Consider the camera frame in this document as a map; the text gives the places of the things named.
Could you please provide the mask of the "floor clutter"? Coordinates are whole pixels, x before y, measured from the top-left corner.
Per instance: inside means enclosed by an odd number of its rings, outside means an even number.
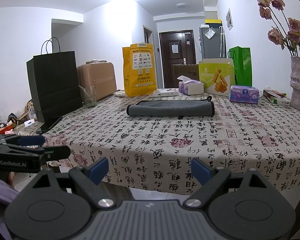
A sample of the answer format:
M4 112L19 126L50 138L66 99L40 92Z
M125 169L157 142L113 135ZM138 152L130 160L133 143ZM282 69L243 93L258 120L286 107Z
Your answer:
M28 127L37 122L33 101L27 102L21 116L17 117L14 113L8 115L7 121L0 121L0 135L13 134L18 128Z

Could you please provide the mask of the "black paper bag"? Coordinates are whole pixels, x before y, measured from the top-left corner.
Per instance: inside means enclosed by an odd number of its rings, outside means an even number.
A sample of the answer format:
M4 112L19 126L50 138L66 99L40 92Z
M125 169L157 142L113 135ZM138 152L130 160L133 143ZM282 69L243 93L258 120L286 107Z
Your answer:
M39 122L50 122L83 106L74 51L36 55L26 66Z

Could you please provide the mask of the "tan suitcase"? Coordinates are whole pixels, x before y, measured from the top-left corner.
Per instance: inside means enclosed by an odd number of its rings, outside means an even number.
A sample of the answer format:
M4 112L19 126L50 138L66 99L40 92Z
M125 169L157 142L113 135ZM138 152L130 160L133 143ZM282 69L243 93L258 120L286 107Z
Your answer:
M94 87L96 100L117 91L114 66L111 62L86 63L77 67L79 85L89 90Z

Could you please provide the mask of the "calligraphy print tablecloth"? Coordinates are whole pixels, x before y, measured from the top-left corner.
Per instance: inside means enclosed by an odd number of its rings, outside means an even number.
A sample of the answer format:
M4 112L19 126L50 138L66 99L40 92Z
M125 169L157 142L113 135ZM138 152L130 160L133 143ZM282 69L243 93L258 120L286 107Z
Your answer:
M70 147L59 166L107 158L104 181L118 186L192 194L200 187L192 158L232 172L255 168L279 191L300 186L300 111L266 98L256 105L212 100L212 117L128 116L127 107L140 98L113 95L64 116L45 139Z

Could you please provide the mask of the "purple and grey towel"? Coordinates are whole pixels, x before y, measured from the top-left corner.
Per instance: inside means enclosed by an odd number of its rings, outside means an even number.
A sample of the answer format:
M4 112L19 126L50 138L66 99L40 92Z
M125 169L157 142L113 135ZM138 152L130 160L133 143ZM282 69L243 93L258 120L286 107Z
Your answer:
M214 116L215 106L208 96L204 100L148 100L127 106L128 116Z

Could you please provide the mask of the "yellow paper bag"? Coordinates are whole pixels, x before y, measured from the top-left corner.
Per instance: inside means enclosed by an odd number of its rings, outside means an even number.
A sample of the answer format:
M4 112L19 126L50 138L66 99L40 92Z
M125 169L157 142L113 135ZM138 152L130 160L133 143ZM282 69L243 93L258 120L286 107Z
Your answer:
M128 97L152 94L157 89L153 45L131 44L123 47L123 78Z

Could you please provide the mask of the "ceiling lamp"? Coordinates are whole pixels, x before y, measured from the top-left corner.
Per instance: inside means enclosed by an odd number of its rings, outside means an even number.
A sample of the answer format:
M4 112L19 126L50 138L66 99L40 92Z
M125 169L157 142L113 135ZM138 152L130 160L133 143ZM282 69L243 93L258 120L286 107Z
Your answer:
M177 7L177 8L184 8L184 7L186 7L186 4L185 4L185 3L178 3L178 4L176 5L176 7Z

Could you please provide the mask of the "wall poster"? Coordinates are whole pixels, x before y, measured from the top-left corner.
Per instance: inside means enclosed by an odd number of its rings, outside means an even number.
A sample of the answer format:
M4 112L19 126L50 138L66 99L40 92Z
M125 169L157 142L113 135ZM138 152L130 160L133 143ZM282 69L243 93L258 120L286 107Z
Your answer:
M227 13L226 13L226 25L227 25L227 28L229 30L231 30L233 28L233 21L232 21L232 16L231 16L231 11L230 9L228 9Z

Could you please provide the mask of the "green gift bag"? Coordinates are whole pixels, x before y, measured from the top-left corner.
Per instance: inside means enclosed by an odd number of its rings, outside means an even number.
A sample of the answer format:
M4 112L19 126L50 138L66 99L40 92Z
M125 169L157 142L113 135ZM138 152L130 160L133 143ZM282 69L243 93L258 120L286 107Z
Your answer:
M228 57L234 63L235 85L251 87L253 85L253 74L250 48L239 46L230 48Z

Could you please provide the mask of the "open tissue box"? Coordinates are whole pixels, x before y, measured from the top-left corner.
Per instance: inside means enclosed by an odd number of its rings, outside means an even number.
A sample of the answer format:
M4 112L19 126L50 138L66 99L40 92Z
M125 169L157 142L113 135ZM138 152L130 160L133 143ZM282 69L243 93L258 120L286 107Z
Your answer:
M179 93L185 95L204 94L204 84L202 82L183 75L179 76L177 80L179 81Z

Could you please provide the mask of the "dark brown door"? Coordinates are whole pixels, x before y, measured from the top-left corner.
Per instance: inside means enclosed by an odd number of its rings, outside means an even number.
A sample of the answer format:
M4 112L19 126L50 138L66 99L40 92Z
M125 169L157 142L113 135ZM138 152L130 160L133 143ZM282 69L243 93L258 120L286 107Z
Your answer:
M164 87L174 88L174 66L196 64L196 51L192 30L159 33Z

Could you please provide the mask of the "purple tissue pack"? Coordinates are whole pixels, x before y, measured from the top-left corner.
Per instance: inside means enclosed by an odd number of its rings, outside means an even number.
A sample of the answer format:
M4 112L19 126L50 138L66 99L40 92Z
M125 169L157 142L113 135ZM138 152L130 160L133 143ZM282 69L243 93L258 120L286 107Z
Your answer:
M250 86L233 85L230 87L230 102L258 104L259 90Z

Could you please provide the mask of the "white flat box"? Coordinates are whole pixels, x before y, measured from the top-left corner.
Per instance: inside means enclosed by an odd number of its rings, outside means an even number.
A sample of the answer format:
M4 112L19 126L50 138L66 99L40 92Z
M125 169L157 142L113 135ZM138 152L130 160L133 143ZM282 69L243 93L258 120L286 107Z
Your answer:
M152 93L152 96L154 98L167 97L167 96L178 96L178 95L179 95L179 90L177 88L161 88L161 89L156 89Z

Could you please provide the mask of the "grey refrigerator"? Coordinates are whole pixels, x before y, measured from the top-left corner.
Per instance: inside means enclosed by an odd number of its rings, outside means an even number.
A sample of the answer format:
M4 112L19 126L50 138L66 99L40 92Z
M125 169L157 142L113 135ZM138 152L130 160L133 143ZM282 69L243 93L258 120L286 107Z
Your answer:
M226 41L220 23L204 24L199 28L202 59L226 58Z

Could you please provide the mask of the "brown cardboard box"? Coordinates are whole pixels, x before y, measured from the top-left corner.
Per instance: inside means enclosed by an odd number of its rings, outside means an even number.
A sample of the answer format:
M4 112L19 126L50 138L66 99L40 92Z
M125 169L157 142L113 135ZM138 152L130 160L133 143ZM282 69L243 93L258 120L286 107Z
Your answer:
M186 76L190 79L199 81L199 65L198 64L182 64L172 66L172 77L175 88L179 87L179 76Z

